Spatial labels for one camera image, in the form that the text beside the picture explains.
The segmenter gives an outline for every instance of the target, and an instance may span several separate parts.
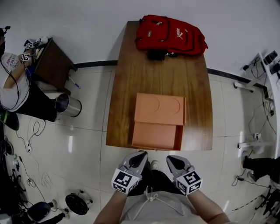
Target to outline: white shirt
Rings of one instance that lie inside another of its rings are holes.
[[[127,197],[121,224],[204,224],[186,196],[158,191]]]
[[[12,73],[13,70],[15,70],[21,64],[20,60],[18,59],[18,56],[11,53],[4,53],[1,57],[1,60],[4,67],[10,73]],[[9,74],[5,71],[5,69],[0,64],[0,101],[1,104],[5,108],[7,108],[8,111],[12,112],[18,110],[28,98],[29,80],[27,79],[25,73],[23,73],[19,78],[19,80],[17,81],[17,85],[14,84],[12,88],[6,89],[3,87],[8,77]]]

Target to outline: box lid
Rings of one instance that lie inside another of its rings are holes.
[[[135,122],[184,125],[186,98],[137,93]]]

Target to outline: red backpack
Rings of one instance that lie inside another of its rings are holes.
[[[201,55],[208,48],[201,31],[191,24],[164,16],[148,15],[140,20],[136,47],[172,54]]]

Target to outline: puma logo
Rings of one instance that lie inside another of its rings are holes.
[[[180,29],[177,28],[177,37],[179,37],[183,40],[183,38],[181,37],[182,35],[183,35],[183,32],[180,32]]]

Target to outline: black pants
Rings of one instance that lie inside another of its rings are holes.
[[[166,191],[174,194],[183,195],[183,193],[175,187],[175,185],[171,182],[167,175],[158,170],[151,170],[149,162],[146,163],[146,166],[144,167],[144,170],[142,172],[142,180],[128,194],[128,196],[136,196],[143,194],[147,186],[149,186],[148,193],[150,193],[151,188],[153,188],[153,192]]]
[[[48,98],[34,82],[31,82],[27,100],[15,112],[51,122],[56,120],[55,100]]]
[[[279,158],[249,159],[246,157],[243,167],[254,171],[255,180],[258,180],[265,175],[269,175],[274,182],[279,183],[279,163]]]

